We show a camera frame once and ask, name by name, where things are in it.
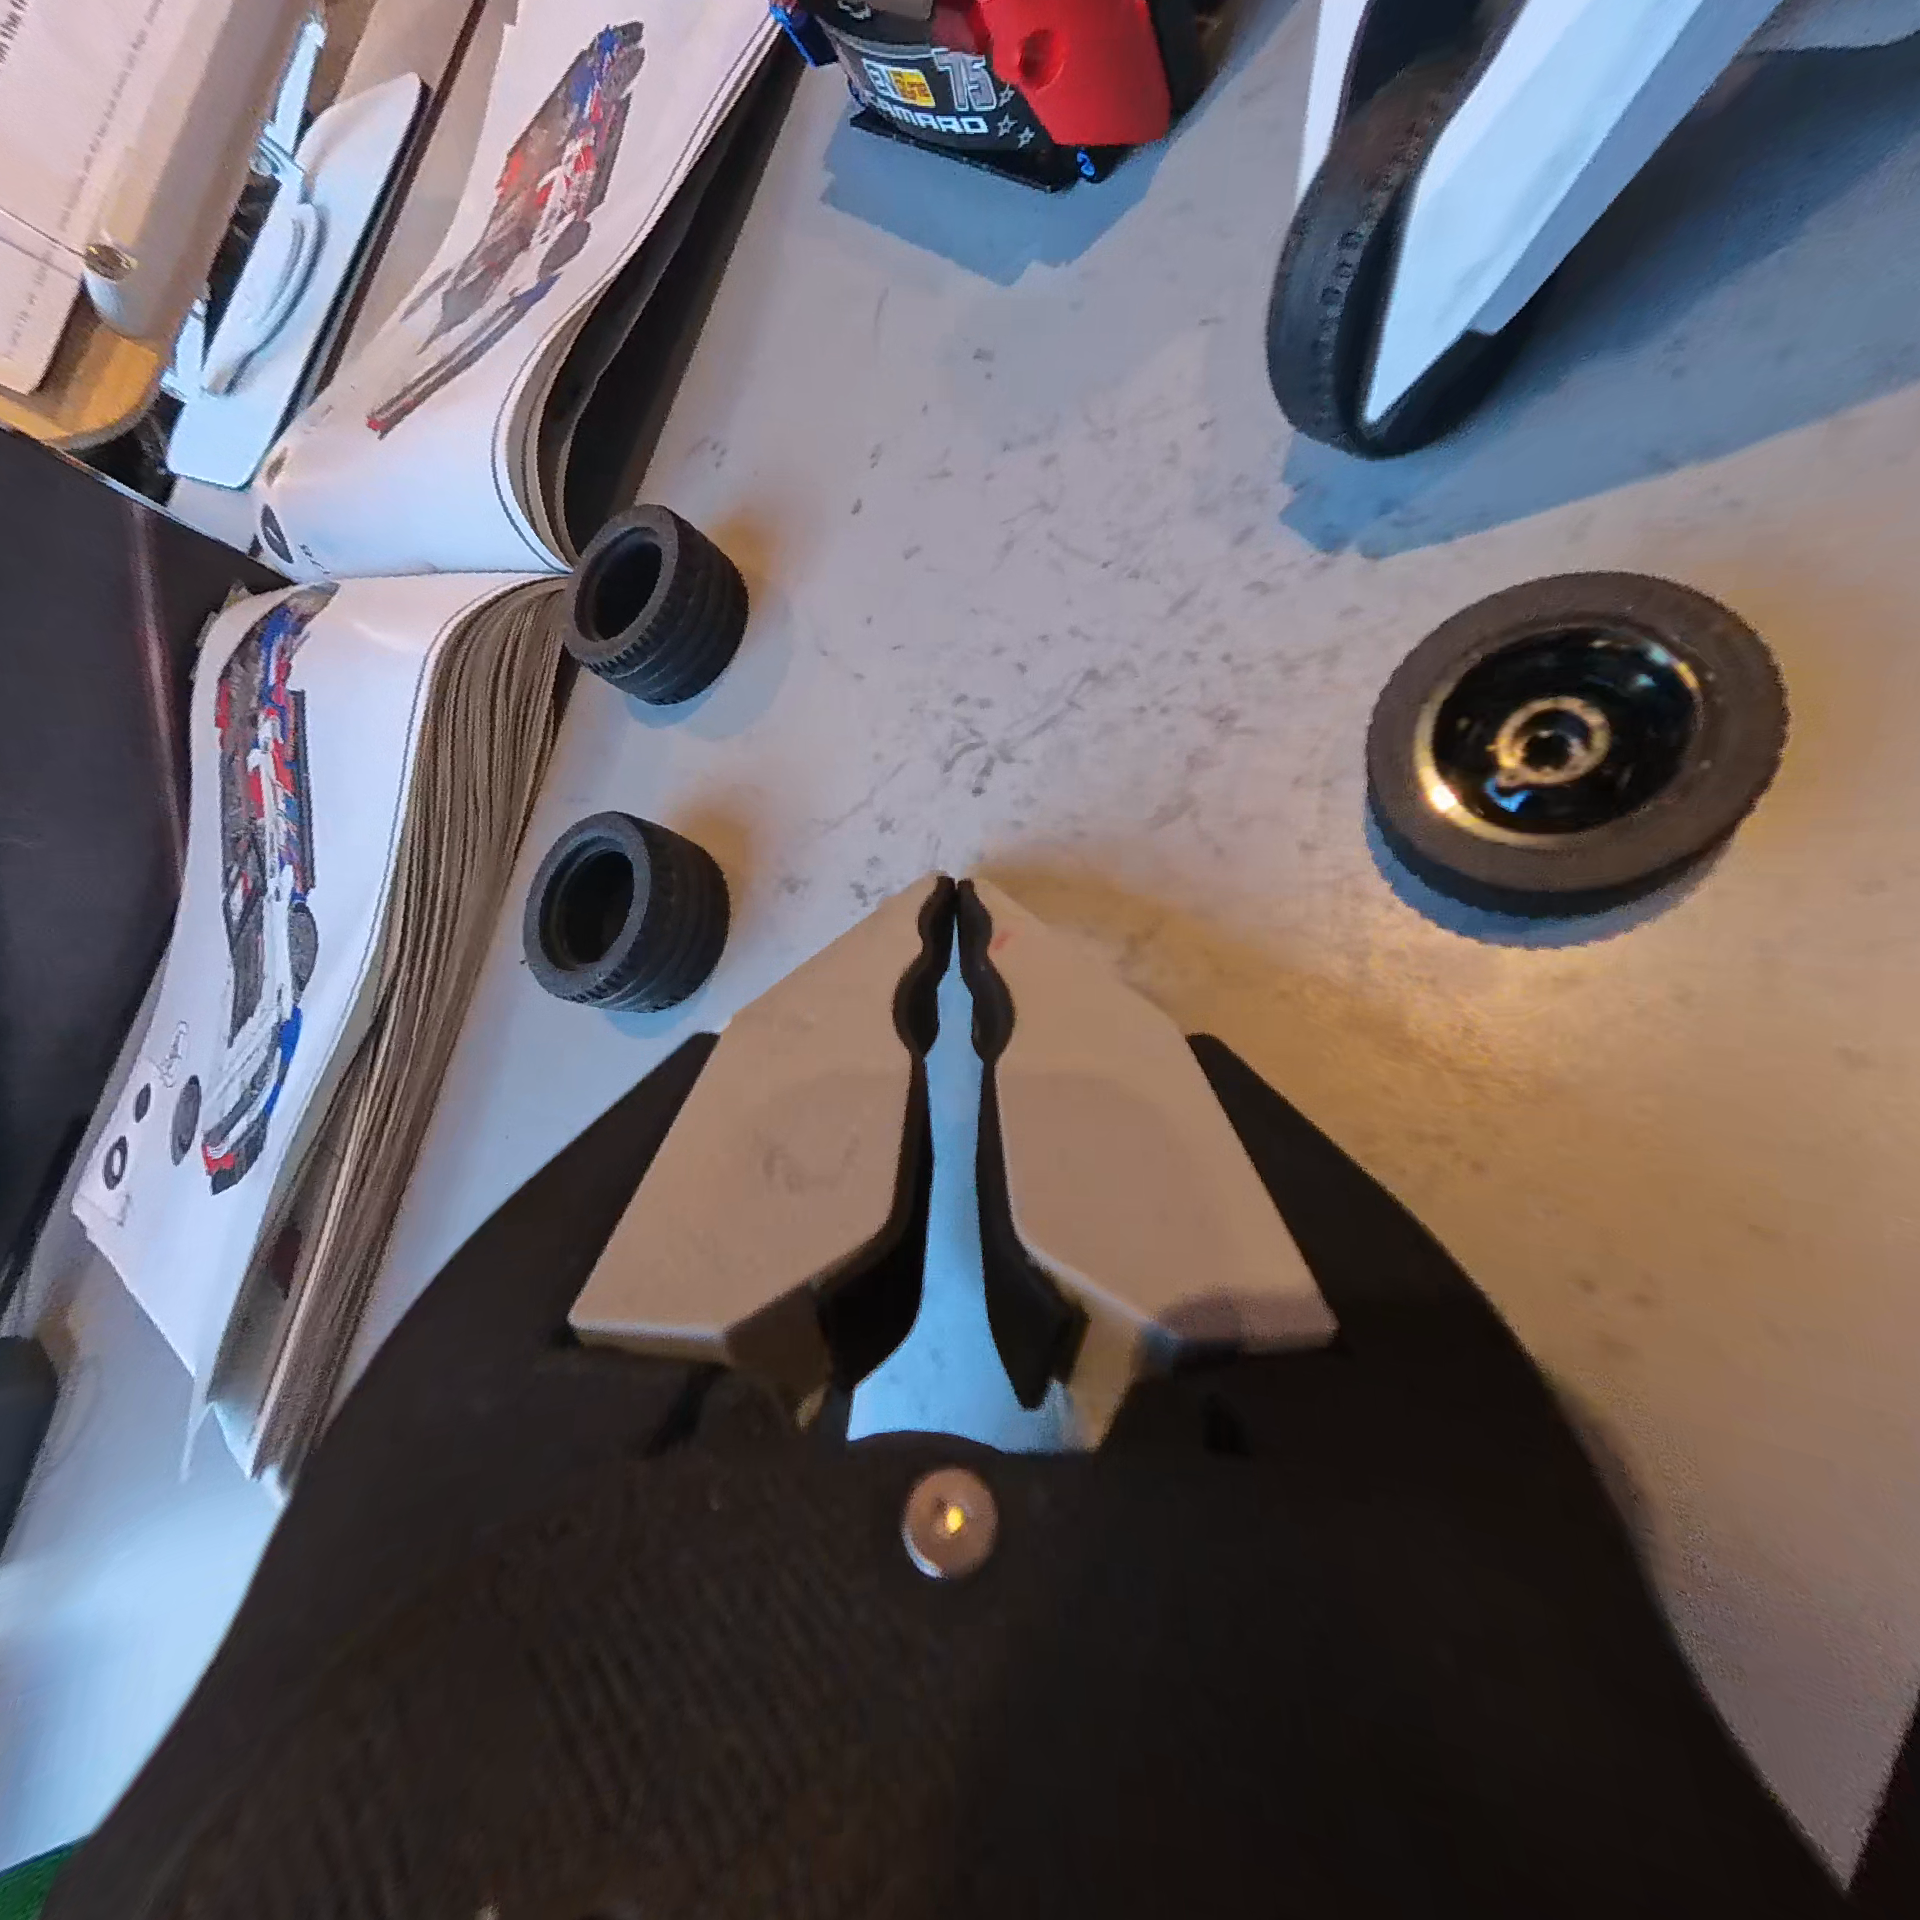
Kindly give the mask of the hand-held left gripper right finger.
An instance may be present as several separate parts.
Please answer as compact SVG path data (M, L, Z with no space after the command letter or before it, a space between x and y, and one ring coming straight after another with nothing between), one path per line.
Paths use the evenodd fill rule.
M1022 1406L1097 1450L1146 1378L1318 1353L1337 1316L1187 1034L988 881L956 889L981 1060L977 1212Z

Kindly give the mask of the white brick toy race car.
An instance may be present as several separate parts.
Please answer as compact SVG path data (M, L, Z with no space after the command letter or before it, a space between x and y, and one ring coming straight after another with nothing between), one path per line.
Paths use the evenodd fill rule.
M1203 97L1203 2L772 2L853 125L1044 193L1097 182Z

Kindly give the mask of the black rubber toy tyre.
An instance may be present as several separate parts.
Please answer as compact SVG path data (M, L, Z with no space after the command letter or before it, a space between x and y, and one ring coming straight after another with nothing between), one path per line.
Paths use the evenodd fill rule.
M646 707L697 700L732 665L750 590L685 517L638 505L590 539L566 580L566 657Z
M729 884L681 833L609 810L545 852L521 910L521 951L554 999L599 1012L662 1012L718 970Z

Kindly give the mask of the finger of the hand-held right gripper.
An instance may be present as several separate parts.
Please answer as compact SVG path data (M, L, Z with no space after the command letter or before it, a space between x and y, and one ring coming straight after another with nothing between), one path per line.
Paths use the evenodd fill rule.
M1473 2L1325 2L1311 36L1299 199L1267 309L1267 373L1311 443L1431 443L1478 391L1478 349L1443 349L1371 401L1419 173L1478 54Z
M1779 5L1351 5L1351 454L1443 438Z

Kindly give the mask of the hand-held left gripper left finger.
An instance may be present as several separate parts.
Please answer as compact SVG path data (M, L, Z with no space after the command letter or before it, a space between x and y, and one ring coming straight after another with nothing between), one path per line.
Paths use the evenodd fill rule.
M588 1346L847 1396L922 1310L927 1053L953 948L941 873L739 1011L580 1295Z

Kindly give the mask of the black toy wheel with rim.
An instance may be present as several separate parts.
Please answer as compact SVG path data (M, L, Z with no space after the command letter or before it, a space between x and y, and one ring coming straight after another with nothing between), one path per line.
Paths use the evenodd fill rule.
M1570 922L1710 863L1779 775L1786 674L1718 599L1581 569L1431 628L1371 708L1364 803L1436 893Z

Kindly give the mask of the dark toy car box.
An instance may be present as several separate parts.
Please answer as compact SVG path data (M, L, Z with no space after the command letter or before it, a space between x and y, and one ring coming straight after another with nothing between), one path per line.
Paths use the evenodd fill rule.
M2 436L5 1305L172 929L186 708L211 619L285 580Z

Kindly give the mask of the wooden clipboard with instruction sheet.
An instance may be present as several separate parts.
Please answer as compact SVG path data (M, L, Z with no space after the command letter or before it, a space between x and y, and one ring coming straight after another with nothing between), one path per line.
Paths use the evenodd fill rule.
M2 421L59 450L154 401L297 53L303 2L2 5Z

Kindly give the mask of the open instruction booklet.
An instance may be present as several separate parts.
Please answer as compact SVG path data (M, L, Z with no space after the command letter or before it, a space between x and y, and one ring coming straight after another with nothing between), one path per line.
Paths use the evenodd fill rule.
M602 483L580 414L650 410L638 343L753 196L780 85L767 5L514 5L436 252L252 487L291 586L205 628L173 933L74 1212L189 1374L187 1428L278 1494L583 670L570 573L638 508L634 422Z

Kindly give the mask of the white device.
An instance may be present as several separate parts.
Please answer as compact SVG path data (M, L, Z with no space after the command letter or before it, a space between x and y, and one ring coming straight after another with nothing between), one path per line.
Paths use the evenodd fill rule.
M323 11L309 6L162 379L175 401L162 454L173 479L227 491L254 485L319 387L412 147L425 101L417 74L314 113L324 43Z

